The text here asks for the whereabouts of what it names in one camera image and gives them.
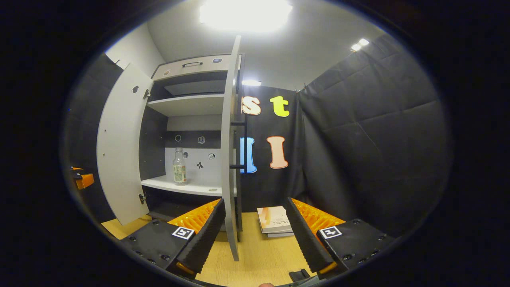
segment book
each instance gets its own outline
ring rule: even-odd
[[[259,207],[257,213],[262,233],[292,232],[283,206]]]
[[[268,233],[267,234],[268,238],[272,238],[272,237],[284,237],[284,236],[294,236],[294,233],[293,232],[275,232],[275,233]]]

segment bottle label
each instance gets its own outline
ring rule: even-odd
[[[174,165],[173,166],[173,177],[176,182],[186,181],[186,166]]]

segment ceiling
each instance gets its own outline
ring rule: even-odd
[[[301,90],[345,59],[359,39],[384,32],[365,19],[326,1],[287,0],[287,23],[274,32],[216,30],[199,22],[205,0],[183,1],[148,22],[149,32],[166,62],[230,53],[236,35],[246,53],[245,77],[262,85]]]

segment orange object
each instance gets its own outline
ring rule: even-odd
[[[76,180],[76,185],[78,186],[78,189],[84,189],[94,183],[94,176],[92,174],[84,174],[81,175],[82,179]]]
[[[219,201],[220,200],[217,199],[197,207],[192,211],[170,220],[168,224],[194,229],[195,233],[199,233]]]
[[[322,242],[319,240],[319,237],[317,236],[317,231],[319,229],[328,228],[331,226],[339,225],[342,223],[345,223],[344,220],[341,220],[340,218],[336,218],[332,216],[329,213],[326,213],[320,209],[317,209],[311,205],[308,205],[304,202],[301,202],[299,200],[295,200],[293,198],[292,202],[294,202],[294,205],[297,207],[297,210],[299,210],[299,213],[301,216],[303,216],[304,221],[306,221],[308,227],[312,231],[312,233],[315,235],[315,238],[320,242],[322,246]]]
[[[324,267],[323,269],[321,269],[318,273],[320,274],[326,274],[328,273],[329,271],[335,269],[336,267],[338,266],[338,264],[336,262],[333,262],[331,263],[330,265]]]
[[[178,267],[179,269],[181,269],[182,271],[184,271],[184,272],[186,272],[186,273],[188,273],[188,274],[191,274],[191,275],[194,275],[194,274],[195,274],[195,271],[193,271],[193,270],[189,269],[188,267],[184,266],[184,265],[183,265],[182,263],[180,263],[180,262],[177,262],[177,264],[176,264],[176,265],[177,265],[177,267]]]

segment light fixture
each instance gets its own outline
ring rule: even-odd
[[[200,22],[217,29],[268,32],[287,22],[292,6],[284,0],[209,0]]]
[[[351,50],[353,50],[353,51],[358,51],[359,49],[361,49],[361,45],[360,45],[360,44],[354,44],[354,45],[351,47]]]
[[[259,82],[256,80],[243,80],[242,83],[243,83],[243,86],[260,86],[260,85],[262,85],[262,82]]]
[[[358,42],[358,44],[360,44],[361,46],[366,46],[366,45],[368,45],[368,43],[369,42],[363,38]]]

